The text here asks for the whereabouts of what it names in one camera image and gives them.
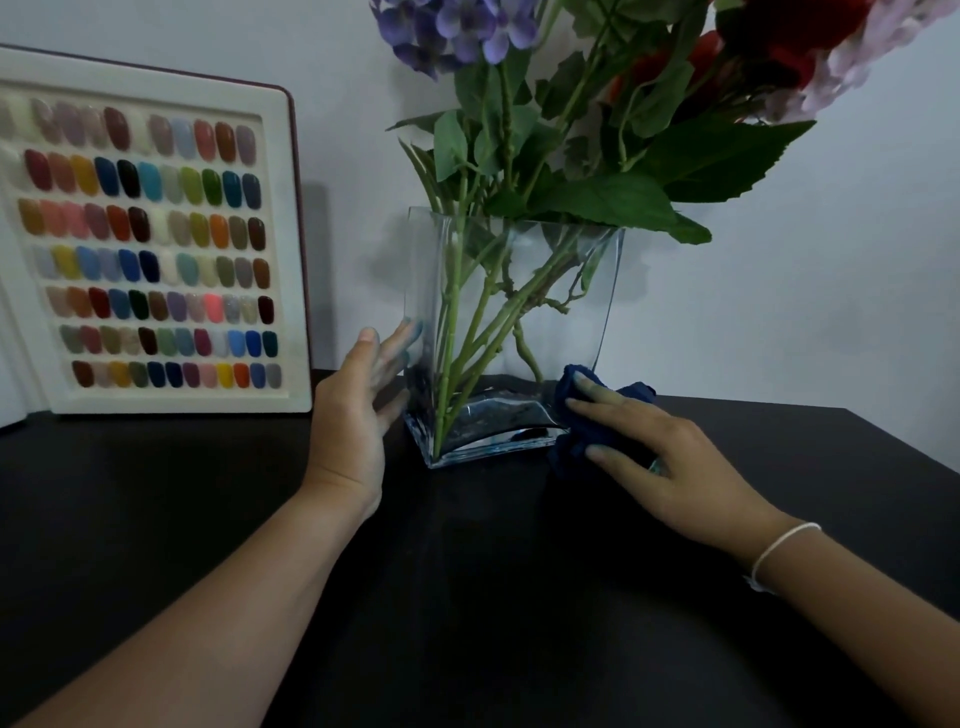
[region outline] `black table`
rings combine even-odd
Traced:
[[[960,616],[960,475],[839,409],[663,398],[778,506]],[[0,433],[0,724],[176,599],[297,488],[306,417],[58,419]],[[543,451],[430,473],[387,438],[266,725],[903,722],[732,564]]]

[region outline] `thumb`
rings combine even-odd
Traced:
[[[669,498],[670,481],[643,470],[619,450],[602,445],[587,448],[588,460],[623,486],[636,502],[654,518],[662,521],[662,513]]]

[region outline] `blue nail sample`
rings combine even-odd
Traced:
[[[104,194],[109,197],[119,195],[120,178],[117,177],[117,168],[113,166],[113,162],[105,157],[97,157],[93,160],[93,166],[97,170],[97,179],[100,180]]]
[[[78,245],[74,251],[80,270],[87,280],[100,280],[100,257],[86,245]]]
[[[230,342],[230,352],[234,356],[243,356],[247,352],[247,346],[244,344],[243,331],[231,329],[227,332],[227,339]]]
[[[140,251],[140,267],[148,283],[160,282],[160,261],[150,251]]]
[[[243,176],[243,194],[247,198],[247,207],[260,209],[260,180],[249,172]]]
[[[150,375],[150,383],[155,387],[162,387],[167,383],[167,377],[163,373],[163,365],[158,361],[147,362],[147,374]]]
[[[130,299],[127,297],[127,291],[121,291],[119,288],[110,288],[107,292],[110,299],[110,308],[113,315],[118,319],[130,318]]]
[[[276,356],[277,351],[279,350],[279,345],[276,341],[276,334],[272,331],[263,332],[263,351],[267,356],[273,357]]]
[[[180,355],[193,356],[197,348],[193,344],[193,333],[190,332],[190,329],[178,328],[174,332],[174,337],[177,340],[177,350],[180,352]]]
[[[186,119],[171,119],[170,126],[174,130],[174,142],[177,151],[184,159],[192,159],[197,155],[197,142],[193,138],[193,124]]]
[[[247,331],[247,351],[250,356],[259,356],[263,351],[260,346],[260,334],[258,331]]]
[[[123,271],[124,278],[131,283],[140,280],[140,265],[136,262],[136,253],[132,251],[120,251],[120,269]]]
[[[167,378],[170,380],[170,386],[179,388],[183,386],[183,370],[176,361],[167,362]]]
[[[243,205],[243,190],[240,187],[240,176],[236,172],[224,172],[224,197],[231,207]]]
[[[143,187],[143,194],[148,200],[155,203],[160,202],[163,199],[163,180],[160,178],[160,170],[149,161],[141,161],[136,166],[140,170],[140,184]]]
[[[120,260],[117,258],[117,252],[110,248],[101,248],[97,251],[97,257],[100,259],[100,271],[107,280],[120,280]]]

